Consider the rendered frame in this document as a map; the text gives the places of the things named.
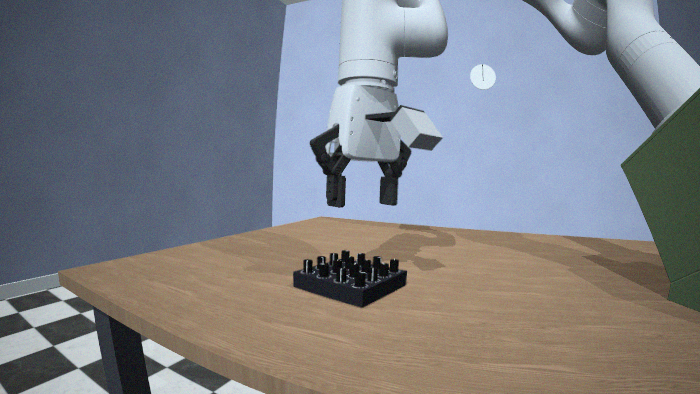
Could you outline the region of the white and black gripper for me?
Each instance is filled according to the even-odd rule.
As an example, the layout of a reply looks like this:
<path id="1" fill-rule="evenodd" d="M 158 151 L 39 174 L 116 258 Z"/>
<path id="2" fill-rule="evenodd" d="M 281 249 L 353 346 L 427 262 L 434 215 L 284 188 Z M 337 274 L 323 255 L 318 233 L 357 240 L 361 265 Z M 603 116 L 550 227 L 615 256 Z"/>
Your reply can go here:
<path id="1" fill-rule="evenodd" d="M 388 84 L 366 81 L 346 83 L 335 89 L 327 131 L 309 143 L 327 175 L 328 206 L 345 206 L 346 177 L 342 172 L 350 161 L 377 161 L 384 174 L 380 178 L 379 202 L 397 205 L 398 178 L 407 166 L 411 149 L 401 140 L 392 122 L 365 119 L 366 114 L 395 112 L 399 106 L 394 91 Z"/>

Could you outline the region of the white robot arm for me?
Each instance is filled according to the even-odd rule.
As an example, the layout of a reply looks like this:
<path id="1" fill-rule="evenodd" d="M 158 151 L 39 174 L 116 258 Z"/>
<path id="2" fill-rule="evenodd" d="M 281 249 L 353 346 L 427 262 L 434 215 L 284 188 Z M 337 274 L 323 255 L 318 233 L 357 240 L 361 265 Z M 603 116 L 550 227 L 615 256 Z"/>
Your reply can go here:
<path id="1" fill-rule="evenodd" d="M 598 55 L 606 50 L 653 132 L 700 88 L 700 66 L 657 23 L 653 0 L 522 1 L 541 12 L 577 51 Z M 398 58 L 437 57 L 447 42 L 439 0 L 342 0 L 338 84 L 397 87 Z M 432 151 L 442 140 L 419 109 L 400 105 L 395 112 L 366 114 L 365 119 L 392 122 L 408 148 Z"/>

